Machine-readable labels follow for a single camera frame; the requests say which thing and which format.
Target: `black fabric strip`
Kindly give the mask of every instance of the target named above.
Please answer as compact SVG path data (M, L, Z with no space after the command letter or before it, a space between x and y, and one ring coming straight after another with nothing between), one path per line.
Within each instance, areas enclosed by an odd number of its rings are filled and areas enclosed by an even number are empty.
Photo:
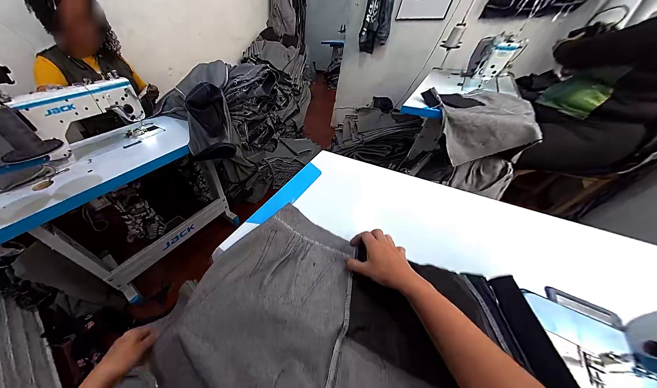
M486 278L483 276L479 275L471 275L471 274L463 274L463 276L467 277L470 280L470 283L472 283L473 286L475 286L475 289L481 295L481 298L484 299L484 303L486 303L486 307L489 309L489 312L494 316L496 320L496 325L498 326L499 330L501 331L501 336L505 340L505 345L508 347L508 350L511 353L511 357L523 366L523 368L527 369L532 373L532 370L529 366L529 363L527 362L527 359L525 358L525 355L522 353L522 350L518 347L517 345L517 340L515 339L513 332L511 329L508 327L508 323L505 321L505 317L503 316L503 313L501 313L501 309L499 309L498 304L496 304L496 296L493 295L493 290L491 289L489 283L486 281Z
M535 377L546 388L578 388L512 276L489 280L499 307Z

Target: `workshop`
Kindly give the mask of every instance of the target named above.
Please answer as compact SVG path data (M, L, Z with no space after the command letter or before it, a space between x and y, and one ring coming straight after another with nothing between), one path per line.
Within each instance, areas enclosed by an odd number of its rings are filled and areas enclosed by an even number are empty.
M657 0L0 1L0 387L657 388Z

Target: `yellow shirt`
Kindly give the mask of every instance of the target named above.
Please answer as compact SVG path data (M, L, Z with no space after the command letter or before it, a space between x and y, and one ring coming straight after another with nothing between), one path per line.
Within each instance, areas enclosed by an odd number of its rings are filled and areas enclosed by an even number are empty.
M101 73L99 62L96 60L96 57L87 57L83 58L82 60L86 64L90 65L92 69L96 70L97 73ZM132 66L130 66L130 68L132 69L132 76L135 78L135 83L140 89L136 92L138 94L142 93L142 90L146 88L146 84L140 78L140 76L135 73L135 69L133 69ZM65 79L65 75L60 72L60 69L58 69L58 67L56 67L53 62L43 57L37 57L36 61L34 61L34 82L36 83L37 87L46 85L68 85L68 81Z

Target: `black vest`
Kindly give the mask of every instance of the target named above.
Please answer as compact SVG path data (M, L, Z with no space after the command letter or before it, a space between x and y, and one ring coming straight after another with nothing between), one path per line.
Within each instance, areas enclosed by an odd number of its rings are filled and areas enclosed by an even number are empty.
M85 79L91 79L92 81L100 81L104 79L102 74L108 74L112 70L115 70L120 77L127 78L132 84L132 88L135 90L135 93L140 93L140 89L137 87L135 82L135 77L132 73L132 69L126 63L123 58L118 57L117 55L102 55L100 53L96 54L96 60L99 63L99 68L101 73L99 74L94 70L90 65L84 62L82 59L72 58L58 48L58 46L53 46L49 49L41 51L37 54L38 57L43 57L51 61L52 64L58 67L61 73L65 76L69 85L83 83ZM99 135L101 133L106 133L109 130L114 130L125 126L125 122L118 117L116 113L108 112L103 115L90 117L89 119L80 120L80 123L83 125L86 132L83 132L84 137L91 137Z

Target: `hand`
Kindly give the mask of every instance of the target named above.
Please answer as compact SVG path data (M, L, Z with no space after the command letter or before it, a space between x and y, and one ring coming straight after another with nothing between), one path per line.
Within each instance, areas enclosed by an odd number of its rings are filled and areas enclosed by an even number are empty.
M356 235L350 244L356 246L360 241L367 247L367 261L348 259L348 268L351 271L401 292L424 280L405 259L405 248L395 246L390 235L375 229Z
M156 85L149 84L146 86L146 96L153 101L158 100L159 90Z
M147 351L156 343L159 332L151 327L128 330L116 339L101 362L87 376L80 388L109 387L135 366L142 363Z

